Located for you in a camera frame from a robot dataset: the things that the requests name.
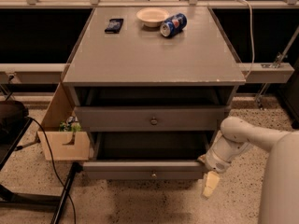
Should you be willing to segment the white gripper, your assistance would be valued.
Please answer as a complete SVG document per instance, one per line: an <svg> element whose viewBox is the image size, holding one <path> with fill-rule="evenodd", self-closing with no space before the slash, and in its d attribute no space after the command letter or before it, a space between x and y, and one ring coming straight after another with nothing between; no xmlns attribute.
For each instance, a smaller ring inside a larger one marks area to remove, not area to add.
<svg viewBox="0 0 299 224"><path fill-rule="evenodd" d="M225 173L231 167L232 154L230 148L212 147L206 154L197 158L198 161L205 163L206 168L209 170L204 174L203 179L202 195L205 198L209 198L218 186L220 182L219 174Z"/></svg>

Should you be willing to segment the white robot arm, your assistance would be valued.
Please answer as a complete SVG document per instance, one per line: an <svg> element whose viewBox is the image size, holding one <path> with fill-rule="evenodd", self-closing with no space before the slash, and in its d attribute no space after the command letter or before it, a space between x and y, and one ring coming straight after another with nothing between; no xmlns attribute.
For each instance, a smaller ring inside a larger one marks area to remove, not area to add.
<svg viewBox="0 0 299 224"><path fill-rule="evenodd" d="M256 146L269 153L258 224L299 224L299 132L254 126L241 118L221 123L221 137L198 158L206 169L203 195L209 197L232 160Z"/></svg>

